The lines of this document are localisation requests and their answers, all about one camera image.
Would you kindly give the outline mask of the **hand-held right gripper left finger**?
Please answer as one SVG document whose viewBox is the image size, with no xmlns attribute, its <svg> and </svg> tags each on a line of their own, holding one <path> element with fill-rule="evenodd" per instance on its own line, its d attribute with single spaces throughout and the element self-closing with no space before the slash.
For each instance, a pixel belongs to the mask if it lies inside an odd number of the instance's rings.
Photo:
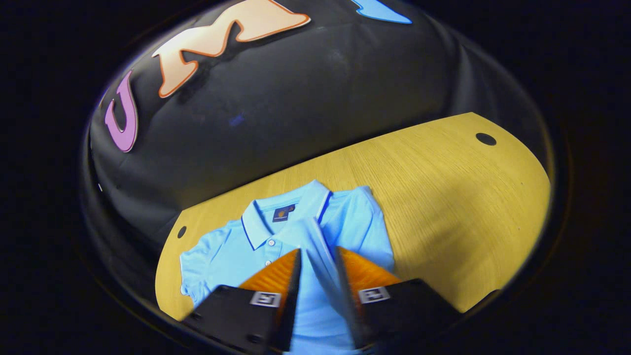
<svg viewBox="0 0 631 355">
<path fill-rule="evenodd" d="M 281 355 L 290 350 L 300 287 L 300 249 L 239 287 L 219 285 L 183 325 L 225 355 Z"/>
</svg>

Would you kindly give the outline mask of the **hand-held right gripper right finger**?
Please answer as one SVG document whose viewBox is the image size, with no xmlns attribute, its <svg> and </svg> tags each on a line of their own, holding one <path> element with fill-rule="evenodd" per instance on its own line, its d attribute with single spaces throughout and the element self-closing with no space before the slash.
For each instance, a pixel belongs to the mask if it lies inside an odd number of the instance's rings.
<svg viewBox="0 0 631 355">
<path fill-rule="evenodd" d="M 360 254 L 336 248 L 344 316 L 361 351 L 419 351 L 461 313 L 421 279 L 401 280 Z"/>
</svg>

